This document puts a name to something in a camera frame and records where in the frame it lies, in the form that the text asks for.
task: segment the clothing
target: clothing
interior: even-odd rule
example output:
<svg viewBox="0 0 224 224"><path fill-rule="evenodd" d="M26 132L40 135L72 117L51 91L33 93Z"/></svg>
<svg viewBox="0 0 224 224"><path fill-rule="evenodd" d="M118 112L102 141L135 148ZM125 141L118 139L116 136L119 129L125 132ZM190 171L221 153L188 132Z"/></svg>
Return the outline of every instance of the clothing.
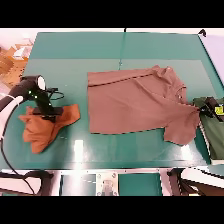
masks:
<svg viewBox="0 0 224 224"><path fill-rule="evenodd" d="M62 115L56 117L55 123L44 120L39 115L33 115L33 110L34 108L27 107L26 115L20 115L19 119L26 125L23 132L24 142L31 143L32 152L35 154L42 152L52 143L61 128L80 118L78 104L64 106Z"/></svg>
<svg viewBox="0 0 224 224"><path fill-rule="evenodd" d="M171 67L88 73L91 133L122 134L165 127L164 140L188 144L196 135L198 108Z"/></svg>
<svg viewBox="0 0 224 224"><path fill-rule="evenodd" d="M206 97L195 98L194 104L198 107L205 105ZM224 98L216 100L218 104L224 104ZM210 157L213 160L224 160L224 122L217 118L210 118L200 114L201 123L205 130L206 138L209 141Z"/></svg>

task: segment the teal tabletop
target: teal tabletop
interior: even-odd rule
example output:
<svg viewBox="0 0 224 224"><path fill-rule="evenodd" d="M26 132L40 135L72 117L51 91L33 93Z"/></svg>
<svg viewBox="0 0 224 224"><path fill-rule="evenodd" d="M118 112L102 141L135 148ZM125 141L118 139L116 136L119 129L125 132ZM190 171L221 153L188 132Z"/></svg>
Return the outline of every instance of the teal tabletop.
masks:
<svg viewBox="0 0 224 224"><path fill-rule="evenodd" d="M63 128L55 141L40 154L32 154L22 138L25 102L9 120L4 150L16 169L108 169L183 167L210 164L204 138L186 146L163 141L163 129L100 135L89 133L87 73L173 66L188 87L187 97L223 97L224 89L197 35L160 33L39 33L24 75L42 75L47 87L57 87L65 98L53 106L78 104L81 119ZM74 146L83 142L82 158ZM0 157L0 168L8 168Z"/></svg>

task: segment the shirt sleeve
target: shirt sleeve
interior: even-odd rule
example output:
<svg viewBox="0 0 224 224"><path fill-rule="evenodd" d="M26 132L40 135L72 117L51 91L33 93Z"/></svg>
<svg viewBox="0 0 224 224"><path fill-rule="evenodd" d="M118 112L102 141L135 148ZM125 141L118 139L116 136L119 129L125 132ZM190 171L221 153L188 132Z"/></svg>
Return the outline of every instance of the shirt sleeve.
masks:
<svg viewBox="0 0 224 224"><path fill-rule="evenodd" d="M193 111L188 116L174 118L165 127L164 141L179 145L186 145L196 137L196 129L199 125L199 112Z"/></svg>

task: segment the yellow label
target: yellow label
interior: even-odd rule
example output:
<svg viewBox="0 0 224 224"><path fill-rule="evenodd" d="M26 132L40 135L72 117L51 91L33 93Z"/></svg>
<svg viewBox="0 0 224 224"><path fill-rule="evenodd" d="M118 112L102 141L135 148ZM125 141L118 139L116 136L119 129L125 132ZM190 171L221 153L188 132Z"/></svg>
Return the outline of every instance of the yellow label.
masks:
<svg viewBox="0 0 224 224"><path fill-rule="evenodd" d="M223 106L215 107L215 113L216 113L217 115L224 115L224 112L223 112Z"/></svg>

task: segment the green cloth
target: green cloth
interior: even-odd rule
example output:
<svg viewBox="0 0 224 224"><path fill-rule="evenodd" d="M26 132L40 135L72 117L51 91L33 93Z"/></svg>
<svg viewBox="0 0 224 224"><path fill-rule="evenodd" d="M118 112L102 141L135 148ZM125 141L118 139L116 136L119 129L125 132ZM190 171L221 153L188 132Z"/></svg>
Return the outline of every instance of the green cloth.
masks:
<svg viewBox="0 0 224 224"><path fill-rule="evenodd" d="M205 105L206 97L195 98L194 104L197 107ZM216 100L219 104L224 104L224 98ZM210 156L213 160L224 159L224 122L219 122L217 118L210 118L200 114L200 119L209 141Z"/></svg>

